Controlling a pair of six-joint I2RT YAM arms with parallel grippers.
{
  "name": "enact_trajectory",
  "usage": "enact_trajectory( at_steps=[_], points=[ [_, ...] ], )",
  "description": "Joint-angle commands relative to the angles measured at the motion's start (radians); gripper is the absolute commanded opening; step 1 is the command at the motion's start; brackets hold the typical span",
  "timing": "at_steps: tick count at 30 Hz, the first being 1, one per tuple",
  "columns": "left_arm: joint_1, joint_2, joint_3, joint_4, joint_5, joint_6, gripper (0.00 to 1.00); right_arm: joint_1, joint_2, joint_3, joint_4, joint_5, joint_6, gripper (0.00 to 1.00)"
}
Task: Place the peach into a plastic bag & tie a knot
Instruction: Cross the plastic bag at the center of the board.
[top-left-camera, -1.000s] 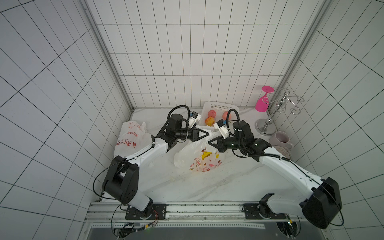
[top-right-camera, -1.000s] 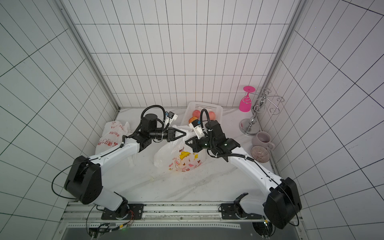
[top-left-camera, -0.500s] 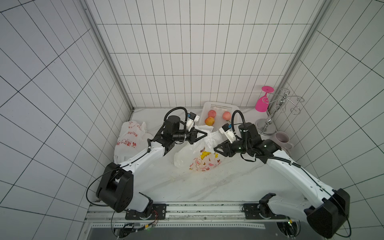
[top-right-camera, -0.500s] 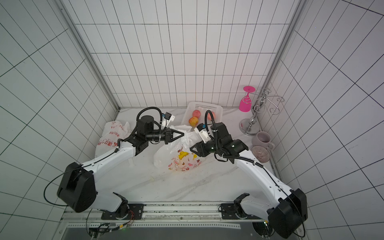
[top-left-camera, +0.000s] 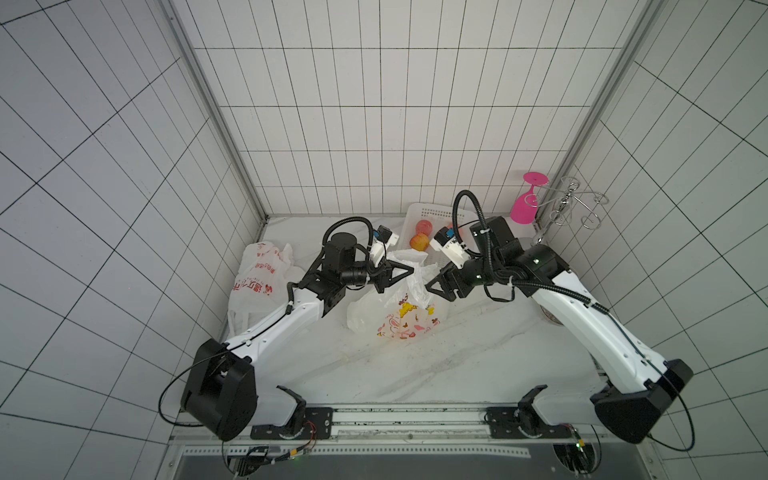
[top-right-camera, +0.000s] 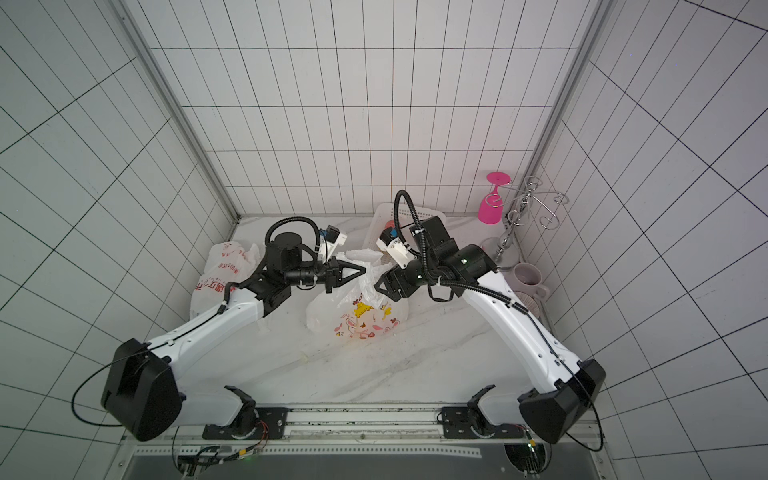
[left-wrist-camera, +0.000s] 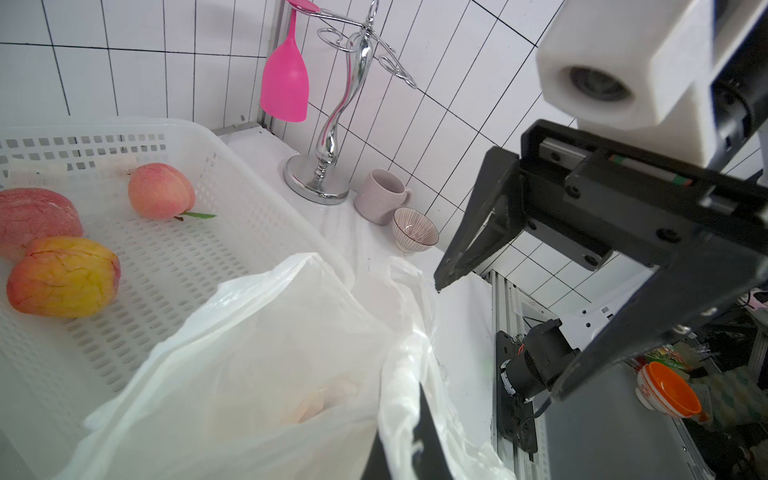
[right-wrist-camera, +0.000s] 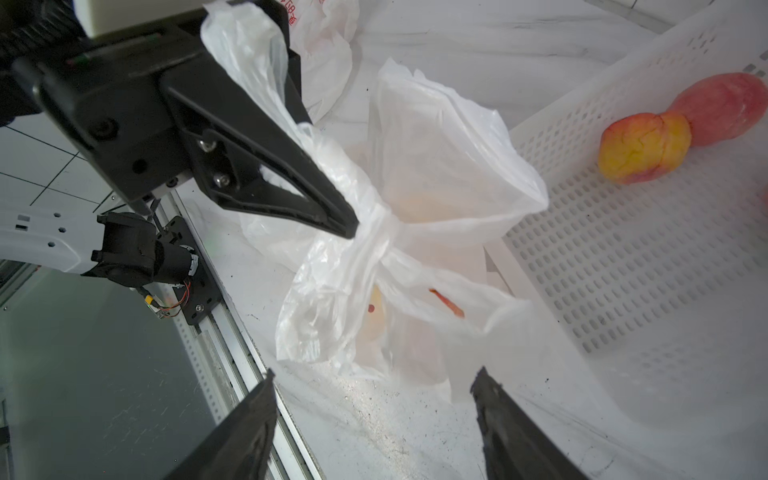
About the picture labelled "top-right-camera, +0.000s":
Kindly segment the white printed plastic bag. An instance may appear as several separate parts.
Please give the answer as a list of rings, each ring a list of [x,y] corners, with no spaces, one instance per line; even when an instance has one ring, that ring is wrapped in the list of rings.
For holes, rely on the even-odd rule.
[[[396,263],[383,252],[350,250],[336,255],[365,273],[332,293],[320,293],[306,308],[306,327],[318,337],[371,340],[383,337],[409,317],[407,299],[393,301],[374,288]]]

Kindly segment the white basket perforated plastic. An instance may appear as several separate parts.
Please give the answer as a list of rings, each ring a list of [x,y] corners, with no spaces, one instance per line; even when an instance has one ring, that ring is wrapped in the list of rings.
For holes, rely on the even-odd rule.
[[[416,206],[415,210],[420,220],[439,217],[443,222],[447,221],[446,215],[442,212],[420,206]],[[398,212],[400,225],[404,229],[404,234],[409,240],[412,239],[410,234],[406,231],[406,229],[413,224],[413,218],[408,206],[403,203],[397,210],[395,210],[392,202],[382,203],[379,204],[374,211],[374,215],[363,242],[365,248],[373,248],[375,246],[376,241],[379,239],[381,233],[387,228],[389,222],[394,221],[395,211]]]

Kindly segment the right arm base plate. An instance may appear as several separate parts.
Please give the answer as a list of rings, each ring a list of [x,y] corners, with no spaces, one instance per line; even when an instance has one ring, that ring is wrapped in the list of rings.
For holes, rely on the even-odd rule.
[[[443,407],[436,420],[443,437],[453,440],[523,439],[524,429],[516,424],[490,424],[478,408]]]

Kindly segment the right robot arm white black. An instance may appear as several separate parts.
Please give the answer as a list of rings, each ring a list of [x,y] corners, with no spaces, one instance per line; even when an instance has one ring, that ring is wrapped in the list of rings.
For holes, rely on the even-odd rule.
[[[434,302],[463,299],[486,320],[503,340],[528,376],[526,387],[509,393],[495,385],[477,392],[467,403],[468,431],[490,439],[506,425],[528,428],[550,444],[567,438],[591,451],[603,449],[602,429],[594,440],[580,440],[571,433],[586,413],[596,414],[596,399],[606,372],[595,359],[582,360],[562,345],[525,307],[497,264],[479,246],[459,247],[443,221],[419,218],[405,190],[394,197],[395,208],[405,204],[415,240],[409,245],[401,222],[379,237],[379,247],[396,262],[375,283],[375,290],[399,302],[424,288]]]

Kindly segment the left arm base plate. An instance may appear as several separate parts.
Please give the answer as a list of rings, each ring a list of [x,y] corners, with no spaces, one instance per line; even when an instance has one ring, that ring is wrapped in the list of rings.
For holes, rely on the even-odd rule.
[[[206,425],[204,440],[241,440],[256,441],[266,435],[268,440],[283,437],[288,409],[245,407],[235,419],[226,426]]]

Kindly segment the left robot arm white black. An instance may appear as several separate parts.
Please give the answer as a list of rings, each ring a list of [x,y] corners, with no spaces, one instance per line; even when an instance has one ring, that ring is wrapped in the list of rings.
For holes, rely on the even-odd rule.
[[[250,395],[234,385],[212,393],[185,391],[182,377],[214,347],[276,311],[292,288],[332,292],[364,275],[365,267],[334,256],[340,237],[336,227],[321,230],[303,216],[273,224],[254,272],[226,284],[217,305],[148,342],[131,339],[116,349],[102,407],[139,441],[178,426],[211,426],[234,439],[254,435],[260,420]]]

